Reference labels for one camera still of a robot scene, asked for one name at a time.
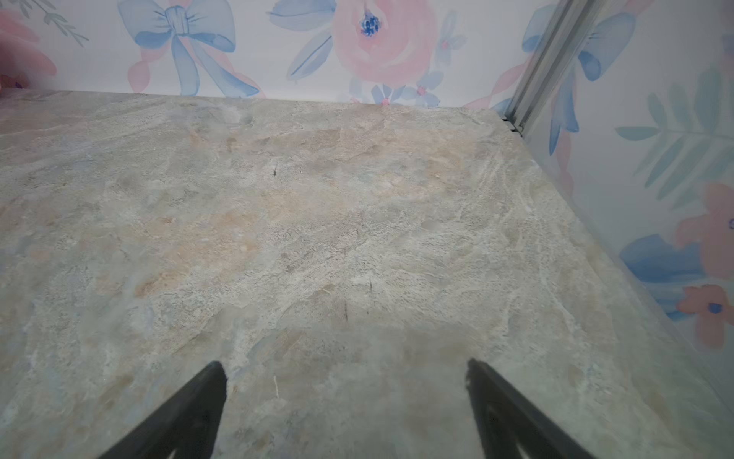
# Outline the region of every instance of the watercolor flower pattern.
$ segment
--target watercolor flower pattern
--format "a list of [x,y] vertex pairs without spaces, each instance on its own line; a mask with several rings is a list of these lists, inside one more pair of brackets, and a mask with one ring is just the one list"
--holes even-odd
[[706,274],[734,278],[734,189],[720,183],[709,184],[704,203],[707,214],[678,224],[675,245],[685,247],[700,241],[701,265]]
[[353,76],[401,87],[428,69],[437,37],[428,0],[279,0],[269,18],[298,32],[330,25],[296,55],[290,80],[311,75],[334,49]]
[[436,43],[435,62],[438,65],[451,64],[451,52],[461,49],[466,44],[464,35],[454,35],[457,26],[457,12],[451,11],[443,19],[441,33]]
[[403,93],[403,89],[405,86],[401,86],[396,90],[393,90],[393,88],[387,86],[386,84],[382,85],[382,88],[380,86],[375,85],[372,88],[372,98],[374,99],[374,103],[377,105],[400,105],[396,104],[395,101],[398,100]]
[[344,68],[362,80],[390,87],[425,73],[437,39],[427,0],[341,0],[332,29]]
[[417,87],[406,87],[403,90],[403,98],[415,100],[417,106],[438,106],[440,100],[436,95],[429,93],[434,90],[443,80],[443,72],[433,71],[426,73],[418,80]]
[[696,341],[709,349],[721,349],[726,338],[725,324],[734,325],[734,308],[718,285],[683,289],[686,298],[677,305],[680,312],[696,314]]
[[0,71],[17,74],[23,71],[56,75],[56,65],[35,48],[38,36],[23,25],[16,11],[0,10]]

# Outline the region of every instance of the blue bow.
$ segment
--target blue bow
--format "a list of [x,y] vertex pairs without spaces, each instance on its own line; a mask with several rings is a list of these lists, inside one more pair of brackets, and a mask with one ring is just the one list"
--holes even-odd
[[198,42],[231,53],[235,48],[234,20],[227,0],[194,0],[188,8],[163,10],[153,0],[125,0],[117,8],[135,43],[146,49],[161,48],[171,39],[171,54],[181,82],[181,95],[199,92],[199,72],[179,37],[190,38],[194,54],[226,97],[249,97],[259,92],[227,72]]

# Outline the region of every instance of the green leaf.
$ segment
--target green leaf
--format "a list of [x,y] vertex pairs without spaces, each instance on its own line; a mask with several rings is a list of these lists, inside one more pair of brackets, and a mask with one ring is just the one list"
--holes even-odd
[[650,172],[650,175],[647,177],[647,181],[644,183],[645,188],[648,188],[650,185],[655,183],[655,180],[657,180],[658,177],[660,177],[673,163],[673,161],[675,161],[678,154],[680,154],[680,151],[683,150],[685,138],[686,136],[681,136],[680,139],[676,140],[673,145],[670,145],[670,147],[665,150],[665,153],[663,153],[663,156],[661,156],[658,162],[655,163],[652,172]]
[[698,142],[696,146],[694,146],[691,151],[689,151],[688,154],[683,157],[683,159],[680,160],[678,166],[673,169],[673,172],[670,173],[670,177],[665,180],[665,183],[660,188],[660,191],[658,191],[659,200],[665,198],[668,194],[670,194],[671,191],[675,189],[675,187],[686,180],[686,177],[688,177],[689,173],[691,173],[691,171],[696,168],[701,159],[703,159],[703,156],[706,154],[710,146],[711,139],[703,139]]
[[622,126],[615,131],[627,140],[645,140],[660,132],[660,129],[651,126]]
[[662,129],[668,127],[668,117],[665,115],[665,107],[663,107],[663,104],[660,102],[660,98],[657,94],[650,93],[647,97],[647,109],[650,111],[650,114],[653,116],[653,120],[655,120],[655,123],[658,126]]
[[679,207],[685,206],[687,203],[698,199],[696,185],[706,181],[719,180],[731,164],[734,164],[734,147],[726,147],[716,158],[714,158],[711,164],[709,164],[708,167],[706,167],[703,172],[696,177],[688,189],[678,196],[678,199],[675,200],[671,209],[678,209]]
[[54,21],[54,25],[58,28],[58,30],[61,31],[61,33],[64,34],[65,37],[68,37],[69,36],[69,32],[66,32],[66,29],[64,29],[64,27],[61,24],[59,24],[56,21]]
[[688,111],[688,99],[683,86],[674,83],[668,90],[668,99],[670,99],[670,106],[673,108],[673,115],[678,123],[686,131],[693,129],[693,120],[691,120],[691,115]]
[[644,156],[642,161],[640,161],[639,166],[637,166],[637,169],[635,169],[632,176],[636,176],[643,170],[647,169],[647,166],[651,165],[653,161],[658,158],[658,155],[663,151],[663,148],[665,148],[666,145],[668,145],[668,134],[664,131],[660,134],[657,141],[655,141],[655,144],[650,147],[650,150]]
[[64,19],[64,16],[61,16],[59,14],[56,14],[55,12],[47,12],[45,16],[43,16],[43,22],[50,24],[51,21],[53,22],[66,22],[66,19]]
[[698,76],[696,98],[693,110],[699,123],[707,132],[714,132],[719,124],[721,112],[722,74],[715,66],[711,66]]

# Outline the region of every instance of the blue leaf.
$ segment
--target blue leaf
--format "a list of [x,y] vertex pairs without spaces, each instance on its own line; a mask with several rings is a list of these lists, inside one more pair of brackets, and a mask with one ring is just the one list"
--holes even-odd
[[385,96],[382,94],[382,90],[377,86],[376,84],[372,88],[372,98],[374,99],[374,103],[377,105],[380,105],[382,101],[385,99]]
[[660,129],[652,126],[621,126],[614,130],[627,140],[645,140],[660,132]]
[[451,36],[451,34],[454,33],[454,27],[457,25],[457,12],[456,11],[449,11],[446,15],[446,18],[443,20],[443,24],[441,25],[441,39],[448,40],[448,38]]
[[650,115],[658,126],[662,129],[668,127],[668,117],[665,115],[665,107],[663,107],[657,94],[650,93],[648,95],[647,110],[650,111]]
[[431,93],[426,93],[424,99],[426,100],[426,104],[428,106],[438,106],[438,104],[441,102],[438,97]]
[[665,172],[668,166],[673,164],[673,161],[678,158],[680,151],[683,150],[683,144],[685,143],[685,141],[686,136],[682,136],[680,139],[676,140],[673,145],[670,145],[667,150],[665,150],[663,156],[660,157],[658,162],[656,162],[653,166],[653,170],[650,171],[650,175],[647,177],[647,181],[644,183],[645,188],[648,188],[650,185],[655,183],[655,180],[663,175],[663,172]]
[[538,48],[540,40],[548,28],[548,23],[551,22],[553,12],[556,11],[556,5],[548,5],[542,8],[538,8],[533,13],[533,16],[528,22],[528,26],[525,29],[525,35],[523,36],[523,51],[531,53]]
[[719,124],[721,96],[722,74],[718,68],[711,66],[699,75],[696,97],[693,101],[693,110],[698,121],[708,132],[714,132]]
[[673,289],[670,287],[661,289],[655,284],[645,284],[645,288],[653,296],[655,302],[660,306],[660,309],[662,309],[665,315],[667,315],[673,322],[690,319],[696,315],[687,314],[677,310],[678,303],[686,298],[683,293],[683,289],[679,286],[676,286]]
[[635,31],[635,22],[633,15],[621,12],[597,24],[578,55],[589,81],[598,80],[622,53]]
[[690,319],[696,314],[687,314],[676,309],[675,311],[666,312],[665,315],[667,315],[668,319],[671,319],[673,322],[680,322],[681,320]]
[[396,101],[400,99],[400,96],[403,95],[403,90],[405,89],[405,85],[403,84],[401,87],[397,88],[393,91],[393,95],[390,97],[390,102]]
[[683,86],[674,83],[668,90],[668,99],[673,108],[673,115],[680,125],[687,131],[693,129],[693,121],[688,113],[688,99]]
[[421,79],[418,80],[418,86],[434,90],[439,84],[441,84],[442,80],[442,71],[432,71],[430,73],[426,73],[421,77]]
[[569,132],[578,132],[578,121],[573,107],[573,84],[575,81],[574,69],[571,69],[566,79],[561,83],[556,94],[556,103],[550,119],[550,142],[548,150],[552,155],[556,151],[561,128]]
[[331,22],[335,10],[335,0],[280,0],[268,15],[278,27],[304,32]]
[[660,137],[653,143],[653,146],[650,147],[647,154],[644,156],[642,161],[640,161],[639,166],[637,166],[637,169],[635,169],[635,172],[632,174],[633,176],[636,176],[641,171],[647,169],[647,166],[651,165],[653,161],[658,157],[658,155],[663,151],[663,148],[668,145],[668,133],[663,132],[660,134]]
[[688,152],[688,154],[678,163],[678,166],[673,169],[670,177],[665,180],[660,191],[658,191],[658,199],[665,198],[675,189],[675,187],[686,180],[686,177],[688,177],[689,173],[696,168],[710,146],[711,139],[701,139],[696,146]]
[[628,244],[619,253],[619,257],[642,282],[672,283],[706,277],[701,266],[700,252],[698,242],[675,250],[659,234],[652,234]]
[[498,115],[502,116],[504,115],[505,110],[507,110],[507,107],[509,106],[510,102],[512,102],[512,97],[506,98],[503,101],[499,101],[497,104],[495,104],[492,107],[492,110],[497,112]]
[[550,127],[551,133],[550,139],[548,140],[548,152],[552,156],[553,153],[556,152],[556,147],[558,146],[558,138],[561,136],[561,121],[551,118]]
[[286,78],[289,80],[298,80],[305,76],[311,75],[316,71],[329,57],[333,40],[331,38],[331,30],[327,29],[316,34],[306,46],[293,59],[291,67],[288,68]]

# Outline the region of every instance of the metal door frame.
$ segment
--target metal door frame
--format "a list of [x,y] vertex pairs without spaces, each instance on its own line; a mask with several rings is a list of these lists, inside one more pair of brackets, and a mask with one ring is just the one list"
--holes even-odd
[[596,17],[610,0],[559,0],[540,44],[520,80],[505,117],[522,135],[585,44]]

